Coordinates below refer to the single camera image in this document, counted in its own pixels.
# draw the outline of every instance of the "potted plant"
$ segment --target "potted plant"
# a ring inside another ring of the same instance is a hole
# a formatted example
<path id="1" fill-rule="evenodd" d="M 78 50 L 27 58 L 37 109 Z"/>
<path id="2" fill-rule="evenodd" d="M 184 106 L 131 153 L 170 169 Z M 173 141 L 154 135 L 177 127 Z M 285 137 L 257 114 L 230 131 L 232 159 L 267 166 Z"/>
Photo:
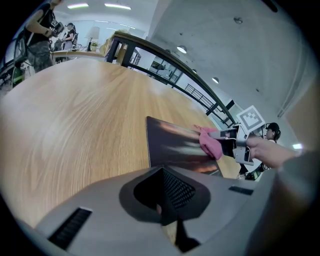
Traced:
<path id="1" fill-rule="evenodd" d="M 95 52 L 97 50 L 97 46 L 98 46 L 98 42 L 93 41 L 91 43 L 91 47 L 92 47 L 92 52 Z"/>

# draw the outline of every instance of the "camouflage pants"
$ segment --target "camouflage pants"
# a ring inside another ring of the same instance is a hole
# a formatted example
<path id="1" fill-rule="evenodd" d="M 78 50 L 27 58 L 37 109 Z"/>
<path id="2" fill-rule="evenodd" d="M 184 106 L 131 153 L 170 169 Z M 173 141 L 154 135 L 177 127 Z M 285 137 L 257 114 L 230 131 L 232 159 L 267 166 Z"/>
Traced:
<path id="1" fill-rule="evenodd" d="M 40 41 L 27 49 L 28 60 L 36 73 L 53 65 L 49 45 L 48 41 Z"/>

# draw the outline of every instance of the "desk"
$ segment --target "desk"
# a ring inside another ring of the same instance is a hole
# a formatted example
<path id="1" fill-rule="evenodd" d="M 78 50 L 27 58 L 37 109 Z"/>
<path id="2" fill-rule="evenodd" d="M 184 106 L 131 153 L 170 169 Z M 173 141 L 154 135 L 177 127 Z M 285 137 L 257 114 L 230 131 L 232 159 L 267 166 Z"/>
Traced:
<path id="1" fill-rule="evenodd" d="M 51 53 L 53 58 L 53 63 L 56 63 L 56 58 L 89 58 L 98 61 L 105 61 L 105 57 L 102 56 L 100 53 L 94 51 L 71 51 L 71 50 L 58 50 Z"/>
<path id="2" fill-rule="evenodd" d="M 34 227 L 84 187 L 149 167 L 146 117 L 214 128 L 198 104 L 131 69 L 75 59 L 26 79 L 0 102 L 0 189 Z M 224 177 L 240 165 L 224 156 Z"/>

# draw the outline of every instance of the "black shirt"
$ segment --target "black shirt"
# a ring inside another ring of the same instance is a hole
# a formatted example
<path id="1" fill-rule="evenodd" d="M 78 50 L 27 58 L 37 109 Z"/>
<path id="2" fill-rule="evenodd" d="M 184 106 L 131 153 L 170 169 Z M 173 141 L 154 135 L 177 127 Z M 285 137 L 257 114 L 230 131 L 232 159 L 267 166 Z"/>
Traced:
<path id="1" fill-rule="evenodd" d="M 69 32 L 68 32 L 68 34 L 66 35 L 66 38 L 69 38 L 70 37 L 70 34 L 73 34 L 73 37 L 75 37 L 75 30 L 72 28 Z"/>
<path id="2" fill-rule="evenodd" d="M 43 16 L 39 19 L 39 20 L 41 20 L 43 18 L 40 25 L 49 29 L 52 21 L 56 18 L 54 15 L 54 12 L 50 9 L 50 3 L 46 3 L 46 4 L 41 5 L 41 7 L 37 11 L 39 11 L 39 10 L 43 10 Z M 25 34 L 25 38 L 26 38 L 25 42 L 27 43 L 29 40 L 29 37 L 32 33 L 25 28 L 24 34 Z M 35 43 L 38 43 L 41 41 L 49 41 L 49 40 L 50 39 L 48 37 L 44 36 L 43 34 L 35 33 L 32 36 L 32 39 L 30 41 L 29 46 L 34 45 Z"/>

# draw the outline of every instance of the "pink cloth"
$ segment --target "pink cloth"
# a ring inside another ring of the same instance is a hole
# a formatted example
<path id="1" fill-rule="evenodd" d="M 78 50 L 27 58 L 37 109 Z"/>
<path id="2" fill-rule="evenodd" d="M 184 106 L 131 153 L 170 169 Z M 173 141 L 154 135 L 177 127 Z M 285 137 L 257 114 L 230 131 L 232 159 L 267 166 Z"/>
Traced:
<path id="1" fill-rule="evenodd" d="M 208 134 L 217 131 L 217 129 L 201 127 L 199 142 L 204 152 L 206 152 L 210 157 L 219 160 L 223 155 L 221 144 L 216 139 L 211 138 Z"/>

